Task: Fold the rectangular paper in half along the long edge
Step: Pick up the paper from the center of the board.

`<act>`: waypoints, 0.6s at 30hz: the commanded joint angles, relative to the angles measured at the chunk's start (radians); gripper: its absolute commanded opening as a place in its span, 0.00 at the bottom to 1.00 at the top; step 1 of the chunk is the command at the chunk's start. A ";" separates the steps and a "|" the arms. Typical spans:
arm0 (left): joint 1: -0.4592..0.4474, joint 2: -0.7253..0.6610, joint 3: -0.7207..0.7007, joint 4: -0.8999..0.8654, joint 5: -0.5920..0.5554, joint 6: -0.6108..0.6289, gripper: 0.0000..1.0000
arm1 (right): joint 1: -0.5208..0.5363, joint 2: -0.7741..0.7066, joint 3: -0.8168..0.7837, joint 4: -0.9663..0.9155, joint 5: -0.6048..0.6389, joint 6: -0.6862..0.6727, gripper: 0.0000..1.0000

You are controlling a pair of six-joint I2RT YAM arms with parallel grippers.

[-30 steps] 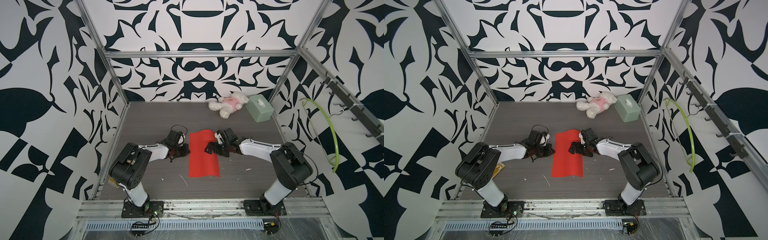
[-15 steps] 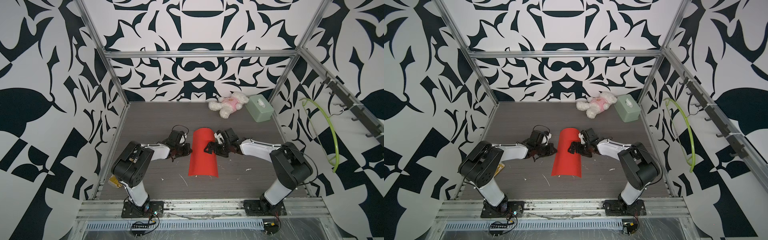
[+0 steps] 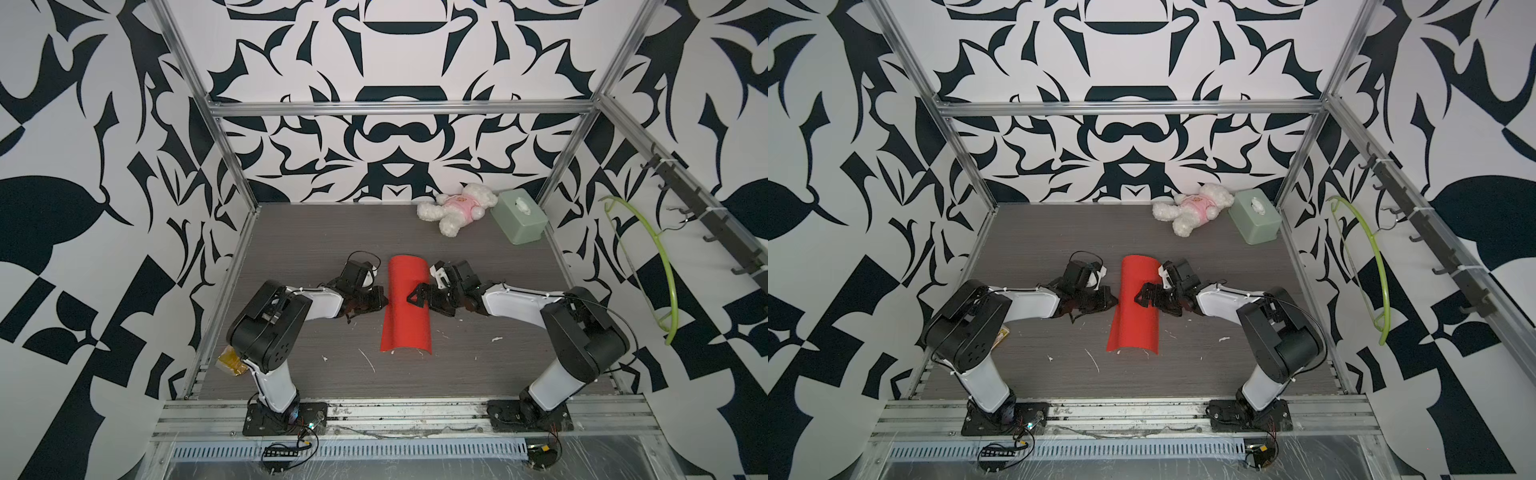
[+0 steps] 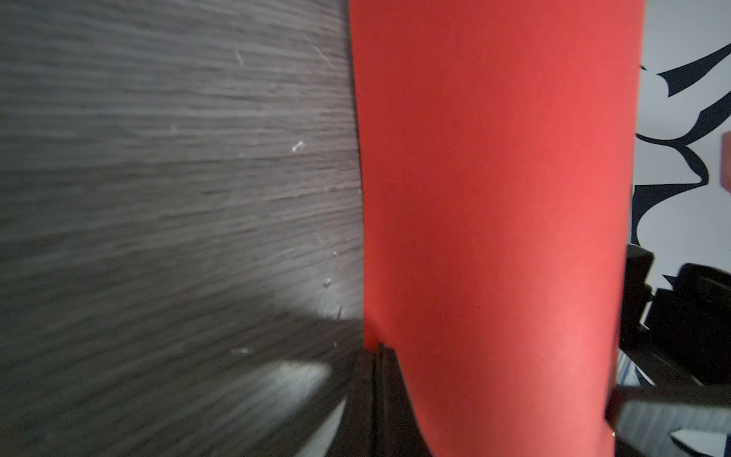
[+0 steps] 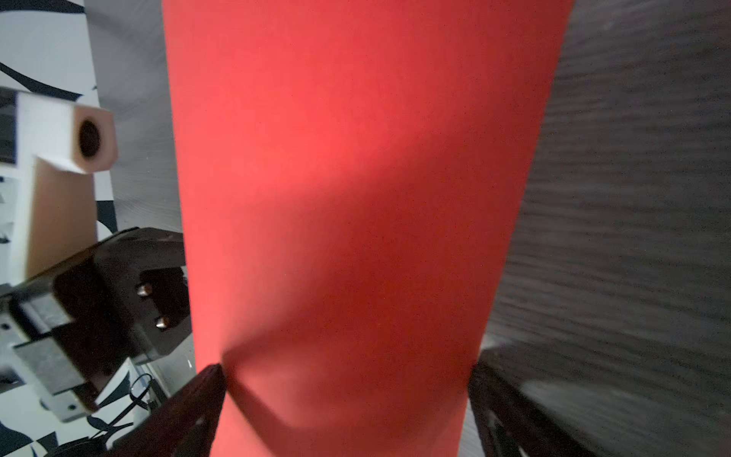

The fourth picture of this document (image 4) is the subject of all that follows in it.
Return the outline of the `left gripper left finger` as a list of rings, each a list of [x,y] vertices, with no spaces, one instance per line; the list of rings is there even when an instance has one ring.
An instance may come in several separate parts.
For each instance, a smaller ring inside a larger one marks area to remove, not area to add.
[[[430,456],[396,352],[363,350],[329,456]]]

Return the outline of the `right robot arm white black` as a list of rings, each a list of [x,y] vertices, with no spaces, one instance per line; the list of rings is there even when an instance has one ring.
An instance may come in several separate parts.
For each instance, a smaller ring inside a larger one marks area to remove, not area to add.
[[[684,264],[668,289],[647,278],[654,254],[626,249],[619,382],[634,371],[642,386],[730,383],[730,273]]]

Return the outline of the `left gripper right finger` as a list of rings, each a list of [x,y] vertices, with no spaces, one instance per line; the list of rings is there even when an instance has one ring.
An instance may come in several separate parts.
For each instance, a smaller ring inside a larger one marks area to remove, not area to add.
[[[617,456],[728,456],[729,386],[618,387],[605,419]]]

